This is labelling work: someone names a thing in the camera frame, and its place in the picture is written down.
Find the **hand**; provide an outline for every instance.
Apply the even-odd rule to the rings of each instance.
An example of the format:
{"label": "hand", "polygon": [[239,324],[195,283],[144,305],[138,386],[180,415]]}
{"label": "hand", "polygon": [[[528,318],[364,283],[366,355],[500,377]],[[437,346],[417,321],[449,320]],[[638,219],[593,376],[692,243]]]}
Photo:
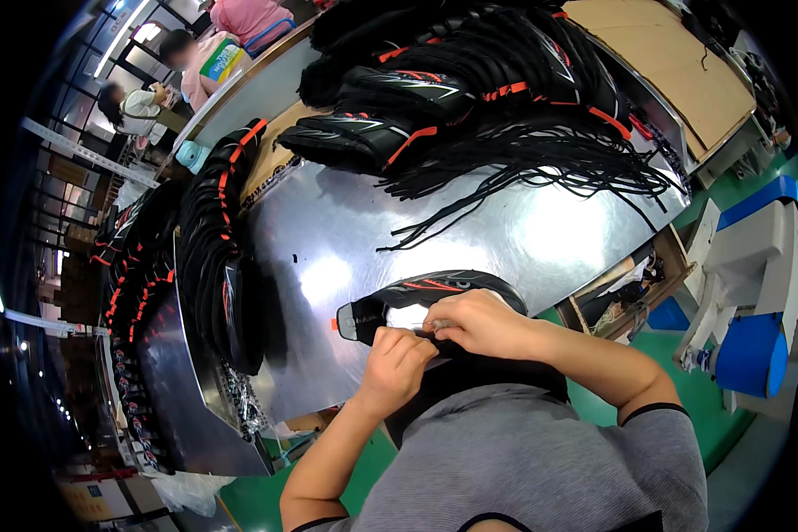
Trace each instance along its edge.
{"label": "hand", "polygon": [[[449,320],[456,327],[437,328],[428,322]],[[544,352],[548,322],[514,311],[488,289],[468,290],[445,297],[429,308],[423,330],[435,331],[437,340],[452,340],[478,355],[512,359],[539,359]]]}
{"label": "hand", "polygon": [[379,327],[353,402],[383,420],[419,391],[426,363],[438,351],[430,341],[408,329]]}

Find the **white shirt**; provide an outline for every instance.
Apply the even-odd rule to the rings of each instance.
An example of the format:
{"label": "white shirt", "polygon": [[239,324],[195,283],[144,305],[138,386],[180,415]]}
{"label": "white shirt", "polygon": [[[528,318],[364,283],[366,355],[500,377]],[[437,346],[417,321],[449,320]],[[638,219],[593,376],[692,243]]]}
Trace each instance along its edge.
{"label": "white shirt", "polygon": [[118,128],[119,133],[138,134],[148,137],[151,144],[156,145],[168,129],[153,117],[160,113],[159,105],[153,103],[155,93],[149,90],[134,90],[128,93],[121,102],[121,113],[148,119],[123,117],[124,125]]}

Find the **plastic bag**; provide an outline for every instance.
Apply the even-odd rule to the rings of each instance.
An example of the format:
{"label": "plastic bag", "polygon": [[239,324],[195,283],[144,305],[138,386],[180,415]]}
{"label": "plastic bag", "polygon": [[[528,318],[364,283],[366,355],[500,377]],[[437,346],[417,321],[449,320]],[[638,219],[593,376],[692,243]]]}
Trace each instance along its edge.
{"label": "plastic bag", "polygon": [[178,471],[173,475],[146,473],[162,504],[170,512],[181,512],[184,506],[200,516],[212,517],[216,513],[216,495],[236,477],[217,477]]}
{"label": "plastic bag", "polygon": [[127,208],[131,203],[135,203],[138,197],[144,194],[146,190],[148,190],[148,187],[141,183],[125,180],[121,188],[118,189],[116,201],[112,202],[112,204],[117,205],[120,210]]}

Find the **needle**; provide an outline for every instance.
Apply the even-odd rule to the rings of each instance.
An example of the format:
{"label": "needle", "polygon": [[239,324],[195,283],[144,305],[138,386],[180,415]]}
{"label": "needle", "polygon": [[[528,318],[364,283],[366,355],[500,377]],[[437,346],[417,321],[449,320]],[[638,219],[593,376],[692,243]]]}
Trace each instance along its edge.
{"label": "needle", "polygon": [[446,329],[447,327],[457,327],[458,326],[458,324],[456,324],[454,321],[449,320],[449,319],[436,319],[436,320],[433,320],[433,321],[430,321],[430,322],[422,322],[422,323],[416,323],[416,324],[411,324],[411,325],[434,325],[435,329]]}

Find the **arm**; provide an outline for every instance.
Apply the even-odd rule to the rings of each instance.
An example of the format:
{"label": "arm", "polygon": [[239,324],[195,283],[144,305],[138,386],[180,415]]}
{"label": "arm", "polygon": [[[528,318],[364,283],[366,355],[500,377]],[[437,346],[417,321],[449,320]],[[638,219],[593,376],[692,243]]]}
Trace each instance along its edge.
{"label": "arm", "polygon": [[[489,290],[471,290],[438,301],[429,309],[426,322],[435,319],[457,325],[437,329],[438,340],[454,340],[480,355],[553,366],[618,409],[619,424],[648,404],[680,404],[668,374],[639,350],[521,316]],[[431,325],[425,328],[434,330]]]}
{"label": "arm", "polygon": [[361,387],[298,461],[281,493],[285,531],[323,517],[348,516],[340,496],[372,431],[419,390],[435,346],[406,329],[375,334]]}
{"label": "arm", "polygon": [[150,89],[154,91],[154,98],[150,101],[151,104],[159,105],[166,100],[166,88],[162,83],[151,83]]}

